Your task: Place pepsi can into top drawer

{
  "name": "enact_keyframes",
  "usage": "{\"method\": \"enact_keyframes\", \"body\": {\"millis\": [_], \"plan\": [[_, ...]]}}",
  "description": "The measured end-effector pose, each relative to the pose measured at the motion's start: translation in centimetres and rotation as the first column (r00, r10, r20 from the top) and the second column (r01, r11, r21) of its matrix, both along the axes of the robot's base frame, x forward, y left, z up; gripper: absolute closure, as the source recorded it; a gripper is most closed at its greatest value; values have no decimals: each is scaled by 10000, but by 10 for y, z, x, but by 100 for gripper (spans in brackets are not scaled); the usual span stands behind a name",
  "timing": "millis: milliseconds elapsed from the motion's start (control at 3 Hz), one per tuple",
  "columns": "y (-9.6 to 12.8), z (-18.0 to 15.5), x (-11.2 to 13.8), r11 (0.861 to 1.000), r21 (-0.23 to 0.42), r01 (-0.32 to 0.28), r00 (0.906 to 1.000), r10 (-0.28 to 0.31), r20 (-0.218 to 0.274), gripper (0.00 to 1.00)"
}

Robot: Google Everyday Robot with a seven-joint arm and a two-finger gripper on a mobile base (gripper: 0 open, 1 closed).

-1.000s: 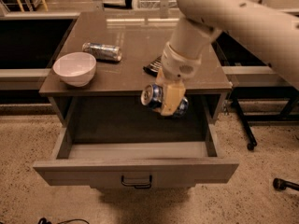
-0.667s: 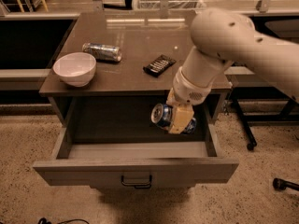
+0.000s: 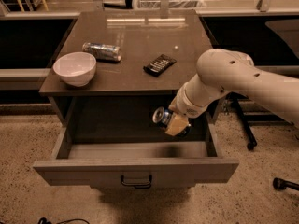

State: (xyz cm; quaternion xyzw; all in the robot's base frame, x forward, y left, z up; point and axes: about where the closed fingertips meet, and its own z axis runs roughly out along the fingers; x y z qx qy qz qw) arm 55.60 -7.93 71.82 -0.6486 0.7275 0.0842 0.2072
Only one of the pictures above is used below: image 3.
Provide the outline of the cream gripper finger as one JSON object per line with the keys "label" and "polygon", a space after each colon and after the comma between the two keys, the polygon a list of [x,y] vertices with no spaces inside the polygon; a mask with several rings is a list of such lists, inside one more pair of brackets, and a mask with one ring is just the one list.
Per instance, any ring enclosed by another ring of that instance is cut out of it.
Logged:
{"label": "cream gripper finger", "polygon": [[173,113],[165,128],[165,133],[171,136],[181,135],[185,133],[188,126],[189,120],[187,117]]}

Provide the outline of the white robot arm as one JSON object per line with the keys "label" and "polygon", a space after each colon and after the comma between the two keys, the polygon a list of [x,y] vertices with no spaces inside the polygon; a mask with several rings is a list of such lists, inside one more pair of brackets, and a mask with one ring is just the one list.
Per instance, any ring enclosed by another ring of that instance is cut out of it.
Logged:
{"label": "white robot arm", "polygon": [[199,117],[214,101],[235,92],[299,127],[299,79],[256,68],[250,56],[210,49],[197,61],[196,74],[178,90],[165,132],[175,136],[188,120]]}

